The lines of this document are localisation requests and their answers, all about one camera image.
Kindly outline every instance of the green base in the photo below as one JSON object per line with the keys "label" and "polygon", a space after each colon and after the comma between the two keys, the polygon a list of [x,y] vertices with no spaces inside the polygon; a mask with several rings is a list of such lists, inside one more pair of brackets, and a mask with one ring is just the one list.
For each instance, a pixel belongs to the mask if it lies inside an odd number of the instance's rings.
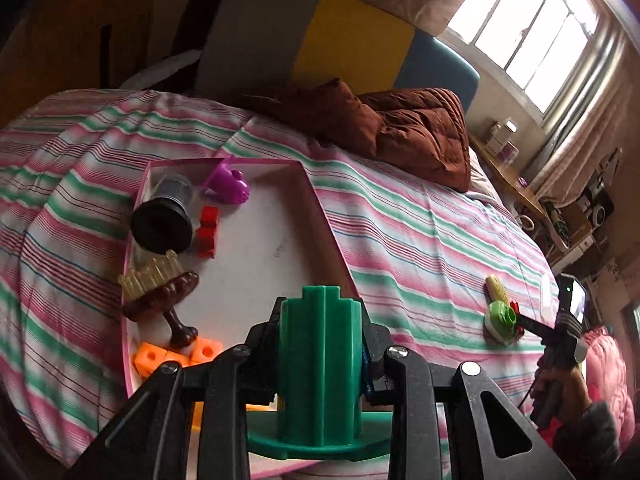
{"label": "green base", "polygon": [[278,412],[246,412],[249,451],[276,460],[367,460],[390,453],[391,412],[362,412],[360,435],[344,446],[296,446],[278,439]]}

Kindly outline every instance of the bed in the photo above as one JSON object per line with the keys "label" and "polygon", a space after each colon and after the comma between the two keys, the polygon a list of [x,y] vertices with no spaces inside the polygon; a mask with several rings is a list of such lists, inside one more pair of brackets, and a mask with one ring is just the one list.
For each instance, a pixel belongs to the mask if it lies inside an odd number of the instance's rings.
{"label": "bed", "polygon": [[[557,290],[542,308],[549,266],[490,185],[456,193],[210,100],[68,91],[0,133],[0,374],[51,454],[71,464],[125,400],[116,277],[146,164],[209,156],[299,160],[372,320],[431,362],[474,360],[514,402],[525,395],[540,340],[488,336],[484,279],[548,323]],[[440,436],[448,471],[444,424]],[[292,473],[385,474],[384,458]]]}

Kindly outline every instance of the wooden table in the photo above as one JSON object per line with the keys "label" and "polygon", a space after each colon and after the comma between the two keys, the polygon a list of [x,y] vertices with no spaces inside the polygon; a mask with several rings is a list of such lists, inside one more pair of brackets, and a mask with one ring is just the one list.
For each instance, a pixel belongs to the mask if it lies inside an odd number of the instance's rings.
{"label": "wooden table", "polygon": [[478,156],[489,166],[498,178],[498,184],[503,191],[513,196],[514,200],[526,206],[539,219],[546,218],[545,209],[536,198],[535,193],[528,187],[522,187],[518,181],[520,175],[509,164],[496,159],[485,148],[484,142],[469,134],[469,143]]}

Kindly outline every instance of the window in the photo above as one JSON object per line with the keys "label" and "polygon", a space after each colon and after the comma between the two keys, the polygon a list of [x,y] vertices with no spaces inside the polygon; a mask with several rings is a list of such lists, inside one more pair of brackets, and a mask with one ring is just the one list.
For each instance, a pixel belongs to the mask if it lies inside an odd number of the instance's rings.
{"label": "window", "polygon": [[590,0],[465,0],[449,28],[503,69],[544,113],[596,22]]}

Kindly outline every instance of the purple toy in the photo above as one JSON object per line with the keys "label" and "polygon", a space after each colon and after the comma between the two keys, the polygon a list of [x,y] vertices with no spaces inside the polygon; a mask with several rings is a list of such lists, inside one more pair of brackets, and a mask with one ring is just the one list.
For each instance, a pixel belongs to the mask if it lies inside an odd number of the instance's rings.
{"label": "purple toy", "polygon": [[229,159],[221,160],[209,175],[204,187],[215,193],[220,202],[243,204],[249,199],[249,186],[242,179],[242,173],[229,168]]}

